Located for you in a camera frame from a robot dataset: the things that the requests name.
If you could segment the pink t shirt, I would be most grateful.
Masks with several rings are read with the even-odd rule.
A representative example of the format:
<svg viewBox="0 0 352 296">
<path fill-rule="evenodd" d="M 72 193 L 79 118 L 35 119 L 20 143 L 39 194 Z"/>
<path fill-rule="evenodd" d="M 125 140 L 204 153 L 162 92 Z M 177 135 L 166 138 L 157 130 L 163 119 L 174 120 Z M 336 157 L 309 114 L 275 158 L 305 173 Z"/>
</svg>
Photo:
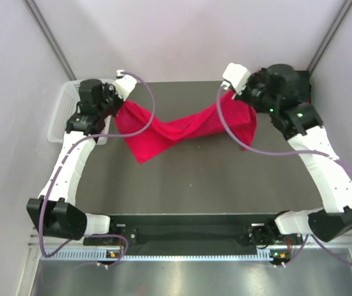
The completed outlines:
<svg viewBox="0 0 352 296">
<path fill-rule="evenodd" d="M 257 113 L 245 103 L 233 100 L 232 96 L 229 91 L 220 98 L 222 114 L 231 132 L 245 144 L 251 145 L 258 126 Z M 139 131 L 151 115 L 142 106 L 126 102 L 115 118 L 118 132 L 130 134 Z M 212 104 L 198 113 L 173 121 L 164 122 L 155 117 L 146 130 L 125 138 L 125 142 L 137 162 L 142 164 L 184 140 L 224 131 L 216 105 Z"/>
</svg>

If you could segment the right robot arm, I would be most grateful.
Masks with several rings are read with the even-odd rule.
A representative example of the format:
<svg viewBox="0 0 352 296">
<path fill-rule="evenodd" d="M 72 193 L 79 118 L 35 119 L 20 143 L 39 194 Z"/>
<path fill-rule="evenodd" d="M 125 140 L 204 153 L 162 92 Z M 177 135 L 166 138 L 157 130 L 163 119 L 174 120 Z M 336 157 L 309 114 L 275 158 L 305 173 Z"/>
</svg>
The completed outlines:
<svg viewBox="0 0 352 296">
<path fill-rule="evenodd" d="M 267 238 L 281 244 L 289 234 L 313 234 L 329 242 L 352 229 L 352 180 L 340 165 L 320 115 L 310 103 L 311 82 L 307 70 L 275 64 L 251 73 L 230 63 L 223 79 L 233 98 L 259 113 L 267 113 L 272 125 L 299 155 L 319 191 L 322 208 L 285 211 L 270 221 Z"/>
</svg>

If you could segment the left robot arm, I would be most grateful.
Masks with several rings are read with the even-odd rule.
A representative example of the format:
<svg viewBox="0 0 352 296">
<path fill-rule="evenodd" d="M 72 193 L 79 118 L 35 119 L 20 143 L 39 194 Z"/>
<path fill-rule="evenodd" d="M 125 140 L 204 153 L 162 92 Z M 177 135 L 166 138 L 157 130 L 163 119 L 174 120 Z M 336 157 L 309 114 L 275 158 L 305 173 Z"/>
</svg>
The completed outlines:
<svg viewBox="0 0 352 296">
<path fill-rule="evenodd" d="M 96 234 L 104 244 L 118 239 L 118 229 L 105 215 L 84 213 L 75 206 L 77 187 L 89 155 L 98 142 L 106 119 L 115 116 L 131 93 L 125 78 L 112 82 L 82 80 L 79 100 L 65 124 L 62 149 L 51 177 L 27 212 L 42 236 L 79 240 Z"/>
</svg>

